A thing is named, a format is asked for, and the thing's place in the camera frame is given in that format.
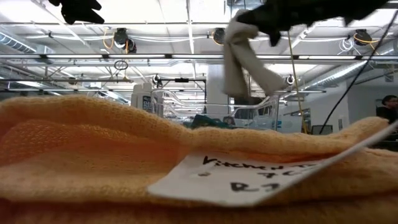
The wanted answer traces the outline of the white plastic cleaner bottle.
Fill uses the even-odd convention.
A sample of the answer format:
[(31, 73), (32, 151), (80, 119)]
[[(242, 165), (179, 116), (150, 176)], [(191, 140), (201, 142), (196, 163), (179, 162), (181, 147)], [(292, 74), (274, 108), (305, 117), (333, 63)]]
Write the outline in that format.
[(133, 92), (131, 94), (131, 106), (137, 107), (138, 94), (142, 91), (142, 84), (134, 85)]
[(152, 85), (150, 83), (143, 83), (137, 92), (137, 107), (146, 112), (152, 112)]

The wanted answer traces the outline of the black background rig frame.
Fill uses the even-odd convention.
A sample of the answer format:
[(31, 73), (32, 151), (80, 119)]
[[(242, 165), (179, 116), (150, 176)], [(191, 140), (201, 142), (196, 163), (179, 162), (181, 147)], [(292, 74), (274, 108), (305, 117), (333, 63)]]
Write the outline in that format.
[(207, 104), (207, 81), (205, 79), (199, 79), (199, 78), (162, 78), (163, 87), (161, 87), (161, 89), (164, 89), (170, 82), (172, 82), (172, 83), (194, 83), (195, 84), (195, 89), (189, 90), (189, 89), (184, 89), (184, 88), (177, 88), (177, 89), (171, 89), (170, 91), (192, 92), (192, 93), (202, 92), (203, 93), (203, 99), (199, 100), (199, 102), (203, 102), (204, 104)]

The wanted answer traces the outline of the person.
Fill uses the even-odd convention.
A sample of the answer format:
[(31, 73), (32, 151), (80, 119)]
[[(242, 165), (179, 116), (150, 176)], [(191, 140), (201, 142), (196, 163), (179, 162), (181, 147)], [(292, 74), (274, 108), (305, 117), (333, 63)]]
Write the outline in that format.
[(389, 124), (398, 119), (398, 97), (387, 95), (382, 101), (382, 106), (376, 108), (376, 116), (387, 119)]

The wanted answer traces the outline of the light grey waffle towel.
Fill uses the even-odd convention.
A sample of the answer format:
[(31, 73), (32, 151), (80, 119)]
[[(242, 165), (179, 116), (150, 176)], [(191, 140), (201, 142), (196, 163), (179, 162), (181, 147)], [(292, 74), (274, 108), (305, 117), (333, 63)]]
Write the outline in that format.
[(233, 98), (248, 97), (243, 72), (246, 70), (266, 95), (272, 95), (273, 92), (284, 89), (286, 84), (280, 75), (267, 69), (256, 57), (249, 40), (258, 36), (259, 29), (237, 21), (238, 16), (245, 12), (245, 9), (238, 10), (225, 30), (223, 93)]

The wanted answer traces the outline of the clear curved plastic tray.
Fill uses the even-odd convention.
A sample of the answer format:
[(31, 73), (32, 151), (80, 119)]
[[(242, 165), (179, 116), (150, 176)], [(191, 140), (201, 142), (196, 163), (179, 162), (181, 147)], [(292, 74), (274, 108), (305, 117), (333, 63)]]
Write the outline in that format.
[(197, 114), (205, 115), (238, 129), (235, 119), (253, 119), (256, 116), (272, 116), (278, 118), (279, 99), (267, 97), (258, 105), (234, 105), (230, 98), (226, 103), (204, 104), (199, 100), (190, 100), (177, 97), (171, 91), (157, 89), (151, 93), (152, 112), (161, 118), (190, 128), (191, 122)]

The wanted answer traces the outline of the orange folded towel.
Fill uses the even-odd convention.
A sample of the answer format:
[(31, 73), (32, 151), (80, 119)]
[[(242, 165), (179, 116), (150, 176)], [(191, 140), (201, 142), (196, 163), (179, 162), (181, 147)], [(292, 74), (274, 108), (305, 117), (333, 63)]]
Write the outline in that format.
[(259, 205), (149, 195), (189, 153), (263, 162), (337, 155), (387, 127), (364, 118), (326, 136), (188, 129), (81, 95), (0, 102), (0, 224), (398, 224), (398, 152), (362, 149)]

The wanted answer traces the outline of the white handwritten paper tag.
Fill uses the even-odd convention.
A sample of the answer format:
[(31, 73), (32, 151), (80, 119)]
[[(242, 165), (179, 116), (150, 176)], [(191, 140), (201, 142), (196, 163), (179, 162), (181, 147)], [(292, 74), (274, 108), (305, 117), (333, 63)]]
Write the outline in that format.
[(317, 161), (272, 163), (237, 159), (225, 153), (193, 152), (147, 191), (158, 197), (224, 207), (256, 205), (380, 141), (397, 127), (398, 121), (335, 156)]

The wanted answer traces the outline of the dark green cloth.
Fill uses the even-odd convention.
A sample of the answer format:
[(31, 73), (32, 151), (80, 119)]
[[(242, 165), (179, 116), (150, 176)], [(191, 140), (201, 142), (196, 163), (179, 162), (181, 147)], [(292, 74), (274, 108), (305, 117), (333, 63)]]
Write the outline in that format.
[(220, 119), (213, 119), (205, 115), (197, 114), (191, 122), (190, 128), (214, 127), (222, 129), (231, 129), (232, 126), (222, 122)]

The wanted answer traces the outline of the long ceiling light strip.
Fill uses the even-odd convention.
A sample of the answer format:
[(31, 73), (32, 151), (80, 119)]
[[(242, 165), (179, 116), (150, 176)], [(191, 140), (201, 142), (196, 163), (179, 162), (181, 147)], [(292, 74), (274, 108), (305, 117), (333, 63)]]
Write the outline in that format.
[[(398, 55), (293, 55), (294, 60), (398, 60)], [(221, 54), (0, 54), (0, 59), (223, 59)], [(289, 55), (257, 55), (261, 60), (287, 60)]]

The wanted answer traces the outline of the frosted plastic bin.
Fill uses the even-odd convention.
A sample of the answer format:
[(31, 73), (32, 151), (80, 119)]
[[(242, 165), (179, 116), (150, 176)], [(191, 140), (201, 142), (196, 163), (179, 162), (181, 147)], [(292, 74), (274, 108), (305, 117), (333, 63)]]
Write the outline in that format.
[[(282, 121), (282, 127), (278, 130), (272, 128), (273, 121)], [(274, 130), (280, 133), (298, 133), (301, 132), (301, 122), (298, 117), (291, 116), (256, 116), (253, 119), (235, 119), (237, 127), (258, 129), (258, 130)]]

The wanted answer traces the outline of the silver ventilation duct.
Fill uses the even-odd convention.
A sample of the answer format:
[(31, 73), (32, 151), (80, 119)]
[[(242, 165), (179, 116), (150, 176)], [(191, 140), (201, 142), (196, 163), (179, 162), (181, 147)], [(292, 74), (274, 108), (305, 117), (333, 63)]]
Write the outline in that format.
[(23, 54), (35, 54), (37, 51), (33, 47), (13, 38), (12, 36), (0, 32), (0, 44), (6, 45), (14, 50), (22, 52)]
[[(372, 60), (370, 60), (368, 65), (364, 68), (364, 73), (374, 68), (387, 68), (387, 63), (398, 61), (398, 38), (380, 46), (377, 49), (377, 52), (379, 54), (375, 54), (372, 57)], [(317, 79), (314, 79), (306, 85), (302, 86), (300, 89), (312, 90), (320, 86), (333, 86), (347, 79), (354, 78), (364, 67), (368, 56), (363, 56), (363, 58), (365, 58), (365, 60), (360, 60), (350, 65), (342, 65), (333, 70), (330, 70), (323, 75), (320, 75)]]

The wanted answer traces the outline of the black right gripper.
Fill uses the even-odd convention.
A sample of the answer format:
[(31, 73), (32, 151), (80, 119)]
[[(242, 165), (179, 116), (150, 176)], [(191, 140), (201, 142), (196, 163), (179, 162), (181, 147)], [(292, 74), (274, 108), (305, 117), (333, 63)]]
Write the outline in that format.
[(263, 6), (238, 16), (238, 22), (256, 26), (259, 32), (269, 36), (271, 47), (275, 47), (281, 37), (281, 30), (289, 30), (292, 26), (313, 25), (309, 18), (309, 10), (314, 0), (267, 0)]

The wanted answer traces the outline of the small black screen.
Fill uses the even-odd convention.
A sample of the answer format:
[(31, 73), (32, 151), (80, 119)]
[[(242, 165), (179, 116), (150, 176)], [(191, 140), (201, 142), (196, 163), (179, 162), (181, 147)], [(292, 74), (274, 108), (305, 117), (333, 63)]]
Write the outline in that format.
[(332, 125), (313, 125), (311, 127), (311, 134), (312, 135), (327, 135), (333, 133), (333, 126)]

